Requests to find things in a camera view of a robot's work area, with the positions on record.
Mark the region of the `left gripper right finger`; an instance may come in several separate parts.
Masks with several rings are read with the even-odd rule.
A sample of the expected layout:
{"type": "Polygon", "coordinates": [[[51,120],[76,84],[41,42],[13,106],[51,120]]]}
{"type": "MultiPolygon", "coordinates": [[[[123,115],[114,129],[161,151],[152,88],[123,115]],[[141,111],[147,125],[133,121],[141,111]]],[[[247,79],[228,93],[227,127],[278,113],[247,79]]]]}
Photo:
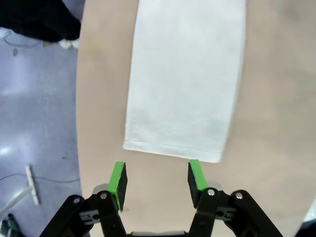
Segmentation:
{"type": "Polygon", "coordinates": [[[212,236],[215,220],[223,221],[236,237],[282,236],[247,191],[237,190],[228,195],[210,186],[197,159],[188,163],[188,184],[196,209],[188,237],[212,236]]]}

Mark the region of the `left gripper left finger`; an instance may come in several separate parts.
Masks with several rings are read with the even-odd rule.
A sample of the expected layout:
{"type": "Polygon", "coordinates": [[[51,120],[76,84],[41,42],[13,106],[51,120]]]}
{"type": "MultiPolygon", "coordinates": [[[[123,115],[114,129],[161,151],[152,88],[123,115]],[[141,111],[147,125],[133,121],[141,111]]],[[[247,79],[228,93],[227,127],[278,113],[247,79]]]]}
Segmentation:
{"type": "Polygon", "coordinates": [[[119,212],[123,211],[127,182],[126,164],[117,161],[109,183],[96,186],[87,199],[69,196],[40,236],[84,237],[99,223],[104,237],[126,237],[119,212]]]}

